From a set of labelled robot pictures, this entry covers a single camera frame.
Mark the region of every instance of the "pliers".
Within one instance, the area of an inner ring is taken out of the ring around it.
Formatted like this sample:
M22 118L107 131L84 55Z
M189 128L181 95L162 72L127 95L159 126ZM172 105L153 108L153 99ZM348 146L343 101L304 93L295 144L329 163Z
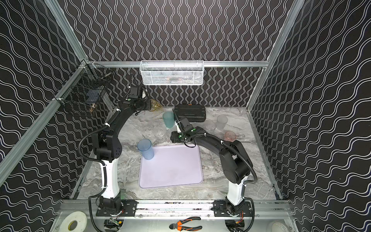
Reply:
M201 220L200 217L190 217L187 218L186 220L180 220L178 223L173 223L169 226L170 229L178 229L178 231L199 231L202 229L202 226L198 227L186 227L186 226L181 226L182 224L186 222L190 222L193 220Z

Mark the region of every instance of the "lavender tray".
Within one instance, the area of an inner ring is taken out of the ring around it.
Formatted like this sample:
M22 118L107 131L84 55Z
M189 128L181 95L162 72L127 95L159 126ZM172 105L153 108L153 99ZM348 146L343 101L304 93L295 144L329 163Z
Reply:
M198 146L185 145L153 147L154 157L142 157L139 187L142 189L199 184L203 181Z

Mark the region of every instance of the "wire mesh basket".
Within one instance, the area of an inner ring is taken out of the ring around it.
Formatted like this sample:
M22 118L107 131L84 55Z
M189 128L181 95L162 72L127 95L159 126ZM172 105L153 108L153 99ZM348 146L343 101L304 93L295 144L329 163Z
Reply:
M100 110L113 71L102 65L88 64L59 102L73 116L93 116Z
M145 85L202 85L204 61L141 61Z

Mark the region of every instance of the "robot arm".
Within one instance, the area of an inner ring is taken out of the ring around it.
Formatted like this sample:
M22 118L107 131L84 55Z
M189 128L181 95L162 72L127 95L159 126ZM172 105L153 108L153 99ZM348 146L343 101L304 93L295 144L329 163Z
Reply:
M141 87L131 87L128 98L118 103L116 112L106 123L109 127L92 135L94 154L96 154L97 159L105 163L107 173L107 187L99 197L99 209L111 216L120 214L122 209L120 188L117 181L118 157L120 157L122 152L118 133L132 114L151 109L151 100L141 98L141 96ZM103 165L100 165L103 177Z
M223 173L229 180L226 209L233 216L239 215L244 205L246 183L257 182L253 164L242 143L238 140L223 141L201 127L193 128L186 117L179 119L176 116L176 118L180 132L172 132L171 141L173 143L192 142L219 155ZM253 181L247 180L250 173L254 177Z

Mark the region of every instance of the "white tape roll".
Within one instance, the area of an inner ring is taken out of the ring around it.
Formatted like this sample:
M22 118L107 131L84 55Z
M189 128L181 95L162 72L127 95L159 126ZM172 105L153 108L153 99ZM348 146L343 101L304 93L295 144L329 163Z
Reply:
M88 223L88 218L81 211L68 215L59 226L59 232L83 232Z

